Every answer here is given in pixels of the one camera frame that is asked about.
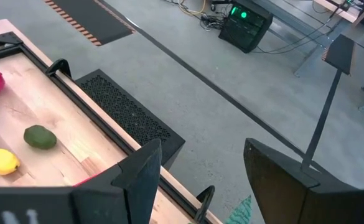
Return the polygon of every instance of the concrete floor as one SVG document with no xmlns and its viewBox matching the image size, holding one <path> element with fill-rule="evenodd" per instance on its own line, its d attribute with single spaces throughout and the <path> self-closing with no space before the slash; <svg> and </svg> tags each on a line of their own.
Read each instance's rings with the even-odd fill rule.
<svg viewBox="0 0 364 224">
<path fill-rule="evenodd" d="M 286 1 L 280 5 L 313 27 L 327 18 L 313 12 L 306 1 L 298 1 L 296 7 L 288 4 L 295 1 Z M 296 78 L 292 73 L 305 57 L 299 50 L 282 55 L 243 54 L 220 40 L 218 31 L 205 32 L 198 20 L 172 4 L 161 0 L 107 2 L 306 150 L 334 68 L 317 60 L 315 70 Z M 201 3 L 188 5 L 198 9 Z M 0 19 L 9 19 L 52 60 L 67 59 L 75 78 L 102 69 L 180 134 L 186 144 L 170 171 L 195 195 L 215 185 L 210 209 L 221 220 L 252 193 L 243 163 L 245 138 L 256 138 L 300 160 L 141 34 L 95 47 L 43 1 L 36 0 L 23 4 L 0 0 Z M 364 28 L 347 30 L 347 35 L 364 46 Z M 284 45 L 269 32 L 260 43 L 264 50 Z M 315 160 L 342 181 L 364 188 L 364 113 L 357 110 L 364 103 L 360 90 L 364 84 L 363 48 L 357 48 L 355 59 L 352 76 L 343 76 L 338 86 Z M 256 204 L 253 223 L 263 223 Z"/>
</svg>

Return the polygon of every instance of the butcher block surface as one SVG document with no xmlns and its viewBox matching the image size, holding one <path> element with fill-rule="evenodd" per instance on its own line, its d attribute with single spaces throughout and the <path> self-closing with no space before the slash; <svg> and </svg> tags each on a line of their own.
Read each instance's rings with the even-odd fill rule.
<svg viewBox="0 0 364 224">
<path fill-rule="evenodd" d="M 0 20 L 0 34 L 5 32 L 14 32 L 43 62 L 52 64 L 23 33 L 3 19 Z M 0 176 L 0 186 L 75 185 L 126 157 L 25 55 L 17 54 L 0 59 L 0 72 L 6 82 L 0 93 L 0 148 L 12 151 L 21 162 L 16 172 Z M 61 73 L 58 75 L 133 149 L 140 148 L 74 82 Z M 24 142 L 24 130 L 35 124 L 46 127 L 56 135 L 57 145 L 54 148 L 47 151 L 34 149 Z M 161 176 L 192 205 L 200 208 L 201 203 L 163 167 Z M 209 211 L 207 218 L 211 223 L 221 223 Z M 159 187 L 150 224 L 189 222 L 193 222 L 192 217 Z"/>
</svg>

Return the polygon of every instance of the black metal frame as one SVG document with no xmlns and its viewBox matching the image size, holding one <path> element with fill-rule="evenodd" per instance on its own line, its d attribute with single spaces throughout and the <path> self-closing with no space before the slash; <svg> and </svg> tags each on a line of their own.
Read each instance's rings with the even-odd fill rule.
<svg viewBox="0 0 364 224">
<path fill-rule="evenodd" d="M 72 82 L 70 67 L 65 59 L 55 61 L 51 66 L 47 66 L 18 36 L 13 32 L 0 34 L 0 59 L 15 54 L 23 53 L 39 70 L 41 70 L 56 86 L 67 95 L 112 141 L 114 141 L 127 155 L 135 150 L 109 125 L 107 124 L 90 106 L 81 99 L 57 74 L 56 71 L 64 73 Z M 160 176 L 159 186 L 179 204 L 194 220 L 198 223 L 210 223 L 206 217 L 212 196 L 209 200 L 202 203 L 201 208 L 195 208 L 177 189 L 170 184 L 163 176 Z"/>
</svg>

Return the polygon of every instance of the black perforated panel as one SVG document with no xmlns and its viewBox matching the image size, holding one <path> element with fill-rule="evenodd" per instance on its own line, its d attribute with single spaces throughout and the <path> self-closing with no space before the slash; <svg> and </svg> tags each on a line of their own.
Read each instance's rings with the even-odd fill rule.
<svg viewBox="0 0 364 224">
<path fill-rule="evenodd" d="M 162 141 L 162 164 L 184 144 L 184 140 L 155 117 L 101 70 L 77 80 L 80 88 L 111 116 L 141 146 Z"/>
</svg>

